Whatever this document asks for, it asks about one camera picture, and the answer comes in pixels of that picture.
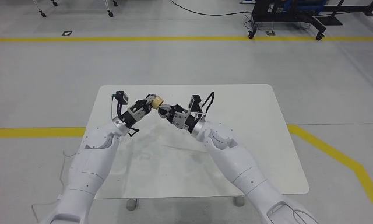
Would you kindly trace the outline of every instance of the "black metal stand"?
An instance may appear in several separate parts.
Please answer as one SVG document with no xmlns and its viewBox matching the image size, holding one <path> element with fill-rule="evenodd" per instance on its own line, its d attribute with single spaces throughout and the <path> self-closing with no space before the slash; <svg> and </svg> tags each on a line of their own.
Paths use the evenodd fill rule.
<svg viewBox="0 0 373 224">
<path fill-rule="evenodd" d="M 342 6 L 344 0 L 340 0 L 336 10 L 332 13 L 331 16 L 319 16 L 317 19 L 324 25 L 324 26 L 342 26 L 342 22 L 340 22 L 336 17 L 336 13 L 339 11 L 340 7 Z"/>
<path fill-rule="evenodd" d="M 368 6 L 368 10 L 364 12 L 366 16 L 373 16 L 373 2 Z"/>
<path fill-rule="evenodd" d="M 254 9 L 252 10 L 250 22 L 251 29 L 249 31 L 249 39 L 254 38 L 257 31 L 255 22 L 304 22 L 313 25 L 319 32 L 317 33 L 316 40 L 321 40 L 324 36 L 326 28 L 320 22 L 318 22 L 313 15 L 306 12 L 299 12 L 296 10 L 299 0 L 294 0 L 292 3 L 291 11 L 289 12 L 277 12 L 280 6 L 281 0 L 275 0 L 273 9 L 268 12 L 271 0 L 256 0 Z"/>
</svg>

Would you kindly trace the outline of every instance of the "table foot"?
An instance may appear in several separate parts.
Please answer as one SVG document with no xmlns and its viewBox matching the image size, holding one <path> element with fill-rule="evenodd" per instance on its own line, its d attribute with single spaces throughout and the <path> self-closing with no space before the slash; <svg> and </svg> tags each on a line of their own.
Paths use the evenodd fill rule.
<svg viewBox="0 0 373 224">
<path fill-rule="evenodd" d="M 239 197 L 233 197 L 233 203 L 237 207 L 242 207 L 245 205 L 245 199 L 243 195 L 240 195 Z"/>
<path fill-rule="evenodd" d="M 138 204 L 138 199 L 128 199 L 126 204 L 126 209 L 129 211 L 133 211 L 136 209 Z"/>
</svg>

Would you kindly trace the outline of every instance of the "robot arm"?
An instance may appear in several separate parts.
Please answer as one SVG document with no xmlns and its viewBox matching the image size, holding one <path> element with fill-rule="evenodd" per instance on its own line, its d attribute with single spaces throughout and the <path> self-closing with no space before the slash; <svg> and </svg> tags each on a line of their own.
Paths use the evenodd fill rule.
<svg viewBox="0 0 373 224">
<path fill-rule="evenodd" d="M 193 96 L 189 110 L 179 105 L 161 105 L 158 113 L 161 118 L 166 118 L 181 130 L 189 131 L 192 137 L 204 144 L 225 178 L 254 205 L 262 223 L 317 223 L 303 206 L 285 197 L 271 185 L 250 151 L 235 141 L 231 129 L 205 121 L 207 111 L 202 113 L 199 103 L 200 98 Z M 196 112 L 195 117 L 191 115 L 192 112 Z"/>
<path fill-rule="evenodd" d="M 88 213 L 94 196 L 109 175 L 119 146 L 119 138 L 126 134 L 131 137 L 137 133 L 139 130 L 132 126 L 163 102 L 158 96 L 149 94 L 122 114 L 122 106 L 128 104 L 127 95 L 119 91 L 112 96 L 112 100 L 113 98 L 118 101 L 118 116 L 85 137 L 69 169 L 68 185 L 57 207 L 41 222 L 42 224 L 88 223 Z"/>
</svg>

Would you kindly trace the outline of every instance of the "yellow tape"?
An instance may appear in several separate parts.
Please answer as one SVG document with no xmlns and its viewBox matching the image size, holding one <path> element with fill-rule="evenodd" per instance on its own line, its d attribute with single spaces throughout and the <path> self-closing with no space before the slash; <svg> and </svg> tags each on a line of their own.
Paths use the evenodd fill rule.
<svg viewBox="0 0 373 224">
<path fill-rule="evenodd" d="M 359 162 L 356 162 L 355 160 L 349 158 L 344 153 L 338 151 L 337 149 L 331 147 L 324 141 L 321 141 L 320 139 L 316 138 L 315 136 L 311 135 L 310 133 L 306 132 L 306 130 L 303 130 L 302 128 L 296 126 L 296 125 L 288 125 L 288 130 L 290 134 L 295 134 L 298 137 L 302 138 L 303 140 L 307 141 L 314 147 L 318 148 L 319 150 L 323 151 L 330 157 L 334 158 L 338 162 L 342 163 L 343 165 L 350 168 L 353 172 L 355 172 L 360 184 L 362 185 L 363 189 L 365 190 L 365 193 L 367 193 L 367 196 L 371 203 L 373 204 L 373 182 L 369 177 L 369 174 L 365 170 L 364 166 L 362 166 Z"/>
<path fill-rule="evenodd" d="M 88 41 L 248 41 L 247 36 L 155 36 L 155 37 L 46 37 L 0 38 L 9 43 L 49 43 Z M 324 37 L 323 41 L 373 41 L 373 37 Z M 311 36 L 255 36 L 253 41 L 316 41 Z"/>
<path fill-rule="evenodd" d="M 82 137 L 86 128 L 0 128 L 0 138 Z"/>
</svg>

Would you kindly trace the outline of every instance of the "gray floor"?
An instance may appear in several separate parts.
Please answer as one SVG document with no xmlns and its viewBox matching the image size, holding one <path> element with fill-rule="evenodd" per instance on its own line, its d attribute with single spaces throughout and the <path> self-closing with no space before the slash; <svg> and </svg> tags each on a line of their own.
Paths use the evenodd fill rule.
<svg viewBox="0 0 373 224">
<path fill-rule="evenodd" d="M 0 37 L 246 36 L 245 16 L 205 17 L 168 0 L 118 0 L 114 18 L 103 0 L 0 0 Z M 252 9 L 240 0 L 176 0 L 196 11 Z M 373 36 L 373 20 L 341 15 L 327 36 Z M 263 29 L 271 29 L 265 24 Z M 275 24 L 280 36 L 315 30 Z M 0 128 L 85 126 L 101 85 L 268 83 L 287 124 L 301 127 L 360 162 L 373 178 L 372 41 L 141 41 L 0 43 Z M 291 197 L 320 223 L 371 223 L 372 204 L 355 174 L 292 135 L 310 192 Z M 35 223 L 31 204 L 60 192 L 62 151 L 79 138 L 0 139 L 0 223 Z M 259 223 L 251 204 L 231 198 L 96 200 L 90 223 Z M 38 206 L 39 217 L 53 206 Z"/>
</svg>

